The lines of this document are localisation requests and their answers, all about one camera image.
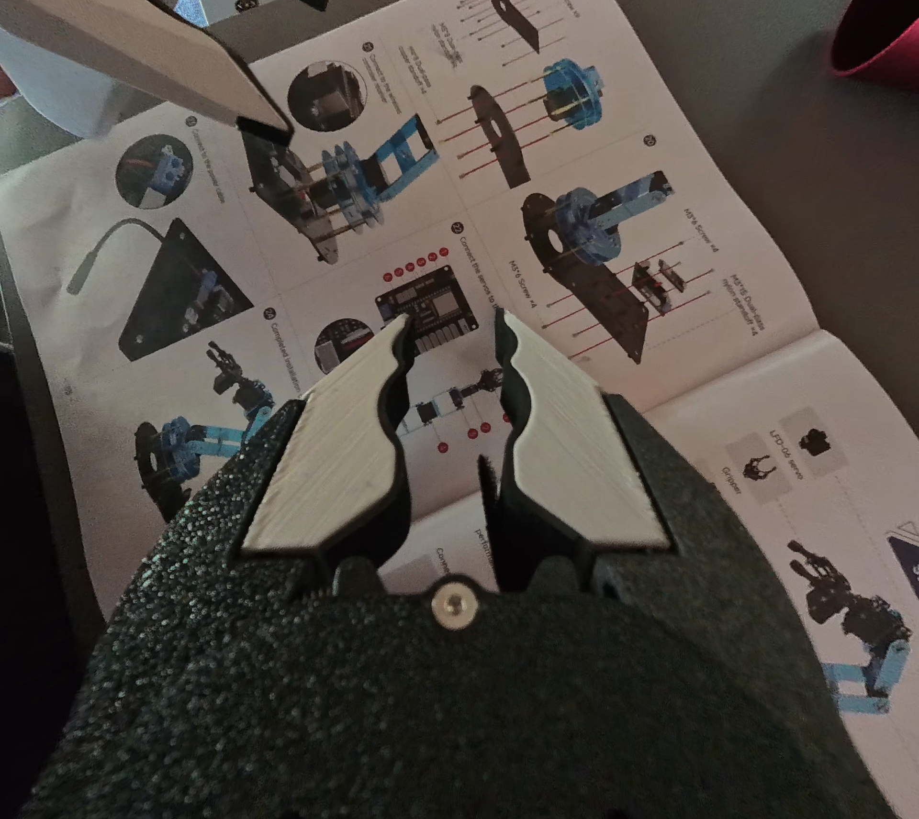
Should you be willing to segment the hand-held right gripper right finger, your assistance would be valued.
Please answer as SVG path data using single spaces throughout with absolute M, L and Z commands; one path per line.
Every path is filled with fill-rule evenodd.
M 500 469 L 477 468 L 498 589 L 526 589 L 549 558 L 585 588 L 604 553 L 671 551 L 608 395 L 511 312 L 493 331 L 511 432 Z

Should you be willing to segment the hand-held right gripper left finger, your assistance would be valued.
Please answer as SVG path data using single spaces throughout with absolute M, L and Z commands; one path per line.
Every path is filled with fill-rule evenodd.
M 303 397 L 303 409 L 243 536 L 246 557 L 389 561 L 411 525 L 397 428 L 410 401 L 413 320 L 407 314 Z

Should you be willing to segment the printed instruction manual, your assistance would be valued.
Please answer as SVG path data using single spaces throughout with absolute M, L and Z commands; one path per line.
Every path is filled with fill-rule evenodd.
M 917 771 L 917 439 L 686 121 L 615 0 L 403 0 L 255 64 L 275 155 L 162 104 L 2 181 L 2 235 L 109 616 L 165 516 L 410 311 L 415 519 L 383 572 L 494 586 L 493 311 L 718 487 L 898 809 Z

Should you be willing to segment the grey desk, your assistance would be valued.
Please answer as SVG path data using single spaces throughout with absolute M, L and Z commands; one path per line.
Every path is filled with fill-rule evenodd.
M 245 59 L 397 0 L 278 0 L 219 22 Z M 917 430 L 917 93 L 832 78 L 848 0 L 616 0 L 818 320 Z

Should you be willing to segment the person's black clothing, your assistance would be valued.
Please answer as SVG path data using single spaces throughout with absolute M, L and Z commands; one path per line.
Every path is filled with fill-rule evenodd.
M 17 817 L 83 676 L 16 366 L 1 354 L 1 816 Z

